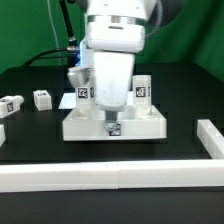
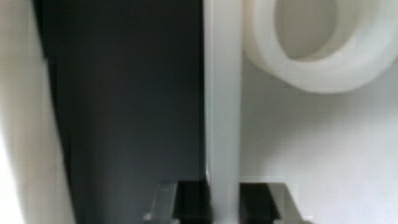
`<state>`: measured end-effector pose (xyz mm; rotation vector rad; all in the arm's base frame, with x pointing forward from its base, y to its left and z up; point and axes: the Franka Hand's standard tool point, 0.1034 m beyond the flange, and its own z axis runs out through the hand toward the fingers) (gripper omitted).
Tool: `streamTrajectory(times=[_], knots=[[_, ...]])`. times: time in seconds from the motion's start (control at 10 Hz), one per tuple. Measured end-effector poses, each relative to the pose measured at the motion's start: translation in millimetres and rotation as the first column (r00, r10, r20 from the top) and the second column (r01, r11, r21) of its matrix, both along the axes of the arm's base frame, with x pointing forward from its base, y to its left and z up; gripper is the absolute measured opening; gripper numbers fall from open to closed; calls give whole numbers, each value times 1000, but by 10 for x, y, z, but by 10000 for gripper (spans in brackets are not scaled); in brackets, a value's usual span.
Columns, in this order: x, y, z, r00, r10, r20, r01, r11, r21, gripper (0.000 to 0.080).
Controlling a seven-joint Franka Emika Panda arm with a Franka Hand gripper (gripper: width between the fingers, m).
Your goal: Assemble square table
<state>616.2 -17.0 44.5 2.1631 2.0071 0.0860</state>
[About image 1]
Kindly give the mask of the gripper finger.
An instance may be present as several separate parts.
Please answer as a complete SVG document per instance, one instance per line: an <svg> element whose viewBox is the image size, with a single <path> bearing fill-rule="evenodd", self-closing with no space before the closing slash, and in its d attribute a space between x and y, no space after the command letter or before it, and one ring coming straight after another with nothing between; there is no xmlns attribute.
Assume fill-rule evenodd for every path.
<svg viewBox="0 0 224 224"><path fill-rule="evenodd" d="M115 111L105 112L105 130L116 131L117 130L117 118L118 113Z"/></svg>

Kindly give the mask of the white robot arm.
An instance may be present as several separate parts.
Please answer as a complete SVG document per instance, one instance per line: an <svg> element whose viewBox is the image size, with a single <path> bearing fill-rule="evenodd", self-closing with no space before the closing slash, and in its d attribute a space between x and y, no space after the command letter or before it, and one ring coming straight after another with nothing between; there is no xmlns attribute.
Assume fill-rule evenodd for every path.
<svg viewBox="0 0 224 224"><path fill-rule="evenodd" d="M150 35L171 22L185 0L74 0L86 15L85 41L93 51L98 108L105 112L105 129L114 131L117 114L126 104L135 55Z"/></svg>

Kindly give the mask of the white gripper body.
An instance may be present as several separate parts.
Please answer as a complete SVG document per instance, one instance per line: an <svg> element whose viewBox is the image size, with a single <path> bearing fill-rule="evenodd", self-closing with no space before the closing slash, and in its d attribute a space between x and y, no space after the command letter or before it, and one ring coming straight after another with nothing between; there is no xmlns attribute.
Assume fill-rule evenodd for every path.
<svg viewBox="0 0 224 224"><path fill-rule="evenodd" d="M130 87L135 54L144 47L145 28L133 24L90 22L86 42L93 51L99 109L122 111Z"/></svg>

